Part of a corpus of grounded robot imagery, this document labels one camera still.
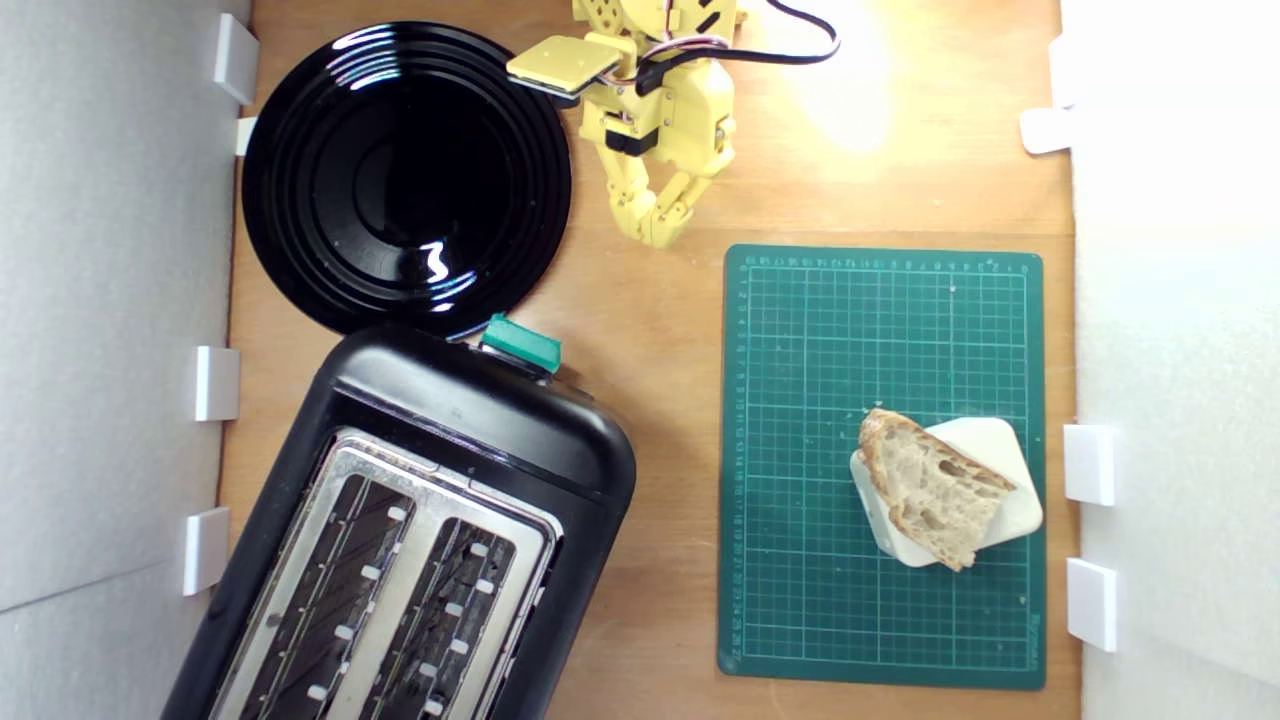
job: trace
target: bread slice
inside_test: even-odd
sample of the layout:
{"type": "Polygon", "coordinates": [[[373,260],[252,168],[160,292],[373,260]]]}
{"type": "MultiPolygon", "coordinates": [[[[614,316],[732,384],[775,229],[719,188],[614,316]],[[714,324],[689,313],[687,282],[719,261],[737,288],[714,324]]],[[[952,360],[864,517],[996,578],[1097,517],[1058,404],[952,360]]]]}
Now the bread slice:
{"type": "Polygon", "coordinates": [[[867,415],[858,446],[893,527],[947,568],[959,573],[972,566],[1016,486],[888,410],[867,415]]]}

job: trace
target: cable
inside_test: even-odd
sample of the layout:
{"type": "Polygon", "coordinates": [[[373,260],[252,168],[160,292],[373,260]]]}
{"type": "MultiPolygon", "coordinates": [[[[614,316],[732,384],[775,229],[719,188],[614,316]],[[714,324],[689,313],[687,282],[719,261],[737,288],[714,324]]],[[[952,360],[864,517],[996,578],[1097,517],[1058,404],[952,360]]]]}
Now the cable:
{"type": "Polygon", "coordinates": [[[627,87],[636,83],[636,78],[616,78],[609,73],[600,73],[595,77],[609,87],[627,87]]]}
{"type": "Polygon", "coordinates": [[[781,0],[765,0],[765,3],[772,5],[776,10],[791,15],[792,18],[805,20],[806,23],[822,29],[831,38],[831,46],[824,53],[818,55],[786,55],[780,53],[764,53],[760,50],[699,46],[686,49],[678,55],[666,60],[653,60],[652,58],[643,59],[636,68],[636,94],[640,96],[649,95],[662,86],[662,78],[668,70],[678,65],[684,65],[685,63],[701,60],[703,58],[710,58],[714,60],[741,60],[745,63],[768,63],[774,65],[813,65],[831,59],[831,56],[840,50],[840,33],[837,33],[836,28],[827,20],[804,10],[783,5],[781,0]]]}
{"type": "Polygon", "coordinates": [[[718,35],[689,35],[685,37],[677,37],[676,40],[668,40],[667,42],[659,42],[658,45],[650,47],[644,55],[641,55],[640,59],[648,60],[654,55],[666,53],[668,50],[675,50],[677,47],[684,49],[690,45],[698,45],[698,46],[714,45],[717,47],[728,47],[728,41],[718,35]]]}
{"type": "Polygon", "coordinates": [[[671,42],[671,3],[662,0],[662,38],[667,42],[671,42]]]}

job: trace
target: black plate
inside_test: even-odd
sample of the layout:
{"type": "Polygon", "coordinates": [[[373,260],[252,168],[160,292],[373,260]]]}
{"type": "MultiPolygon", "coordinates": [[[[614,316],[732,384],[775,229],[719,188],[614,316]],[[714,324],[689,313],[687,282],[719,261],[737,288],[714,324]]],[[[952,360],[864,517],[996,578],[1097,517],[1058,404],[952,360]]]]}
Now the black plate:
{"type": "Polygon", "coordinates": [[[559,247],[570,158],[559,115],[507,79],[511,53],[398,22],[300,63],[259,115],[243,208],[266,273],[339,333],[385,320],[474,332],[559,247]]]}

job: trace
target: white wall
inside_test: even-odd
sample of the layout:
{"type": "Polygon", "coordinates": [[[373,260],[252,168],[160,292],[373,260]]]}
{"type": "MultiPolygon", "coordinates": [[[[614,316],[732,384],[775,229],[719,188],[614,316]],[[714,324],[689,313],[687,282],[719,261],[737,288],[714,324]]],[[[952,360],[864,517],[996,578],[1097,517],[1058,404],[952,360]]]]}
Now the white wall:
{"type": "Polygon", "coordinates": [[[248,0],[0,0],[0,717],[155,715],[204,607],[182,518],[221,428],[234,118],[209,78],[248,0]]]}
{"type": "Polygon", "coordinates": [[[1117,651],[1084,717],[1280,717],[1280,9],[1064,0],[1079,420],[1114,425],[1117,651]]]}

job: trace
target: bread crust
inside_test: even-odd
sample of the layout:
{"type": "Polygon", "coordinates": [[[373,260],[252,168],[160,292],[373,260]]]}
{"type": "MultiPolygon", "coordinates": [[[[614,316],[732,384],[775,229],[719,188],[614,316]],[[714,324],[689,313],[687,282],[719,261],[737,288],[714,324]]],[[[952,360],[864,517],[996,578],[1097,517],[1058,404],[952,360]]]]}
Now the bread crust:
{"type": "MultiPolygon", "coordinates": [[[[884,410],[882,407],[876,407],[867,414],[863,419],[861,427],[858,430],[858,451],[861,454],[863,462],[867,465],[868,474],[870,475],[872,486],[876,492],[884,500],[888,505],[888,519],[895,528],[904,536],[918,539],[915,532],[908,527],[904,521],[905,503],[904,498],[897,497],[893,483],[890,482],[888,473],[884,468],[884,461],[879,456],[879,448],[884,442],[893,438],[895,433],[908,433],[918,443],[928,445],[934,448],[941,455],[946,456],[948,460],[955,462],[957,466],[968,470],[973,479],[989,484],[995,488],[1004,489],[1006,492],[1012,492],[1018,488],[1007,478],[1000,473],[992,470],[987,465],[973,460],[972,457],[964,455],[955,447],[951,447],[942,439],[931,434],[928,430],[922,428],[918,423],[908,418],[906,415],[893,413],[891,410],[884,410]]],[[[965,568],[973,565],[969,560],[965,562],[961,559],[951,557],[950,555],[940,555],[932,551],[934,557],[938,559],[943,565],[951,570],[960,571],[965,568]]]]}

